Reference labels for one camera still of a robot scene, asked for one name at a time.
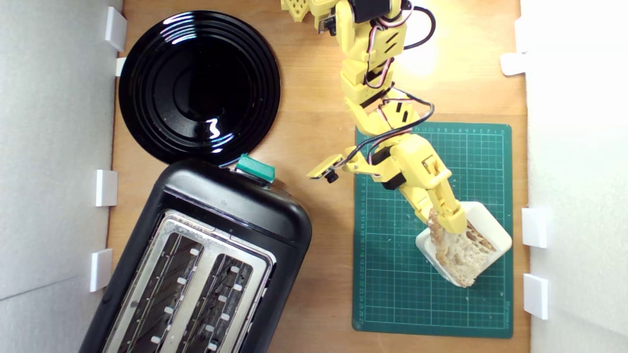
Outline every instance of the black plate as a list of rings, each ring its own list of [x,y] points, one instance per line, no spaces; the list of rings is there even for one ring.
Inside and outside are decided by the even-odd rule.
[[[273,53],[253,27],[192,11],[154,25],[135,43],[118,98],[131,135],[155,158],[226,165],[268,133],[279,91]]]

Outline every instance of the wooden surface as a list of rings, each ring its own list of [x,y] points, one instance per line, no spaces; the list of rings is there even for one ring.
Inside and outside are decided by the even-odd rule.
[[[356,332],[351,327],[353,178],[329,185],[305,178],[328,155],[354,143],[354,126],[339,85],[344,56],[328,34],[318,35],[312,17],[294,23],[279,0],[125,0],[126,49],[150,26],[173,14],[212,9],[255,26],[272,46],[281,69],[282,98],[276,122],[251,155],[276,167],[277,176],[306,208],[313,239],[270,348],[271,353],[308,352],[529,352],[529,316],[523,311],[522,273],[528,253],[521,244],[521,212],[527,203],[526,105],[523,77],[504,77],[499,56],[514,50],[513,22],[519,1],[429,0],[437,18],[425,46],[396,61],[398,87],[436,105],[434,121],[508,123],[513,133],[514,337],[464,339]],[[420,38],[425,28],[409,29]],[[116,101],[113,169],[119,172],[119,203],[111,210],[108,246],[114,262],[165,165],[130,137]]]

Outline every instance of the green cutting mat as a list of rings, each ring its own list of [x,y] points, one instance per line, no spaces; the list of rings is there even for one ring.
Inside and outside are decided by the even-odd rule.
[[[451,169],[456,198],[482,202],[512,236],[510,126],[425,122],[414,131]],[[358,142],[364,139],[357,133]],[[417,249],[423,229],[398,190],[355,176],[354,328],[512,337],[512,250],[463,289],[445,281]]]

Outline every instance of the robotic arm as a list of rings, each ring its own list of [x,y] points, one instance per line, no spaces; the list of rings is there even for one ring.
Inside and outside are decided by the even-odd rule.
[[[434,210],[448,232],[463,233],[467,218],[449,185],[451,171],[425,138],[411,133],[433,114],[434,106],[395,88],[392,81],[394,57],[433,33],[432,29],[423,41],[405,48],[406,20],[412,12],[403,10],[419,9],[434,21],[431,13],[413,8],[407,0],[282,0],[281,5],[295,21],[310,11],[318,32],[336,37],[347,57],[340,72],[345,103],[358,130],[369,137],[327,158],[308,177],[332,183],[338,169],[368,174],[388,190],[399,189],[422,222],[427,223]],[[377,107],[367,112],[376,102]],[[415,102],[430,110],[419,115]],[[371,147],[365,157],[360,150],[367,144]]]

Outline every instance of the white container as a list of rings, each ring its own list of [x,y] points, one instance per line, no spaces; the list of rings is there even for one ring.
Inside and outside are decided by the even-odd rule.
[[[467,220],[495,247],[495,252],[490,254],[482,267],[480,271],[480,273],[482,273],[510,250],[512,247],[512,238],[497,219],[495,219],[495,217],[490,214],[489,210],[480,202],[460,202],[460,205],[467,215]],[[416,237],[416,247],[419,248],[443,278],[456,286],[462,287],[436,260],[436,246],[431,242],[429,228],[426,228]]]

